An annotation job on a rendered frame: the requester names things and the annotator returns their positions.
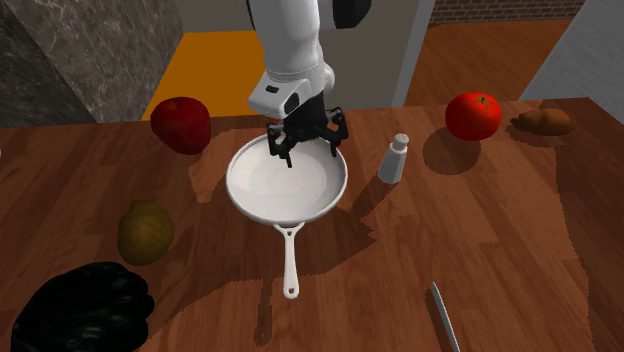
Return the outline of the brown croissant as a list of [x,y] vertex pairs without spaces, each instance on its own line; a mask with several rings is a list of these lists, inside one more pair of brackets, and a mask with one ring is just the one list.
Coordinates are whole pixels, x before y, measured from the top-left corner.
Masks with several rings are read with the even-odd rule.
[[511,119],[518,130],[540,136],[561,136],[577,126],[577,120],[559,109],[540,108],[519,114]]

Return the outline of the red apple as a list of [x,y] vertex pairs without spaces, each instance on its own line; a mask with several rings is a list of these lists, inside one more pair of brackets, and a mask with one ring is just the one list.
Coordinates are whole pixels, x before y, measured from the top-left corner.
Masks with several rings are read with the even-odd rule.
[[150,115],[153,133],[179,154],[201,153],[211,140],[211,118],[206,106],[191,97],[160,102]]

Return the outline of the white salt shaker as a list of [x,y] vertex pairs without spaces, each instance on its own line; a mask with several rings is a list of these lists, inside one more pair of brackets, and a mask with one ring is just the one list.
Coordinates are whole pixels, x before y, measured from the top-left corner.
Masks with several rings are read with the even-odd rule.
[[409,137],[404,133],[398,133],[389,144],[377,177],[386,184],[396,184],[401,180],[403,168],[408,151]]

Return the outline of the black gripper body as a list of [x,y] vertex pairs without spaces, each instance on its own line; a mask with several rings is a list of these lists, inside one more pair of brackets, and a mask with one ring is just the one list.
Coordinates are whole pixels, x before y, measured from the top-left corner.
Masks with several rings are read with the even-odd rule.
[[319,93],[300,105],[284,120],[283,132],[296,142],[305,142],[321,137],[327,130],[327,124],[324,94]]

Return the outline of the yellow-green pear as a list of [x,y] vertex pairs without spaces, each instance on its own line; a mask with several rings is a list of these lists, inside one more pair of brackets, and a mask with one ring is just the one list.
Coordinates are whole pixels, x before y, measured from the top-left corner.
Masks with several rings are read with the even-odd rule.
[[161,258],[173,242],[174,226],[167,211],[152,200],[135,200],[118,226],[118,251],[138,267]]

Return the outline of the grey table knife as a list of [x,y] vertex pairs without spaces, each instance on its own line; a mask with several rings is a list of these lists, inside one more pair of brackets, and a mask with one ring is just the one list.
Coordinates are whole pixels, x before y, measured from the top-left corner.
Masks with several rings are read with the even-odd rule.
[[445,327],[445,330],[446,330],[447,336],[449,338],[450,344],[452,346],[452,349],[453,349],[454,352],[461,352],[461,349],[459,347],[459,344],[458,344],[458,341],[457,341],[457,338],[456,338],[456,335],[455,335],[452,323],[450,321],[450,318],[449,318],[446,306],[444,304],[444,300],[443,300],[443,298],[441,296],[441,293],[439,291],[439,288],[438,288],[438,286],[436,285],[435,282],[431,283],[431,291],[432,291],[432,295],[433,295],[433,298],[435,300],[435,303],[436,303],[436,306],[437,306],[440,318],[442,320],[442,323],[443,323],[443,325]]

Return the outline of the black lumpy squash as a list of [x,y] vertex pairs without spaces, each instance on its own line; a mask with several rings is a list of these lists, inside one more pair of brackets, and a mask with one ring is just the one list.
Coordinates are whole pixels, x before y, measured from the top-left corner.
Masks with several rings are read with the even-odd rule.
[[15,320],[10,352],[134,352],[148,338],[147,282],[116,262],[55,276]]

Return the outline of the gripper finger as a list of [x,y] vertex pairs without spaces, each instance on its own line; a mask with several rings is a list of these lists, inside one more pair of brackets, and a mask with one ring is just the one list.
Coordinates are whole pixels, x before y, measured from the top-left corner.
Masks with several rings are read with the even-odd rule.
[[272,156],[279,156],[285,160],[287,167],[292,167],[290,158],[290,150],[295,146],[295,140],[285,134],[284,139],[278,142],[278,138],[282,135],[284,126],[281,124],[268,124],[267,125],[267,138],[269,144],[269,152]]
[[330,143],[330,152],[333,157],[337,156],[337,147],[341,145],[343,140],[349,137],[348,126],[344,112],[340,107],[336,107],[325,111],[327,120],[337,126],[336,130],[329,127],[323,127],[319,136]]

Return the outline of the red tomato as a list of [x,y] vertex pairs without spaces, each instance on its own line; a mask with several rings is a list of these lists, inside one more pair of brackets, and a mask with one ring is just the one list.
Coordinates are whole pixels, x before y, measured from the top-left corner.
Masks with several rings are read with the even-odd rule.
[[446,107],[445,122],[449,132],[462,140],[484,140],[496,133],[502,120],[500,104],[489,94],[464,93]]

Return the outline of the white frying pan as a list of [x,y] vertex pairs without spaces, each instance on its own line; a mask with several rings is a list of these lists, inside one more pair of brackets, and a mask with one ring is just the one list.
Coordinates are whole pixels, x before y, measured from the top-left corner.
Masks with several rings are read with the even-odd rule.
[[230,160],[226,189],[242,214],[283,236],[283,295],[295,299],[296,235],[336,206],[347,186],[348,167],[343,155],[332,155],[329,143],[320,138],[296,145],[290,156],[291,166],[272,156],[265,135],[249,141]]

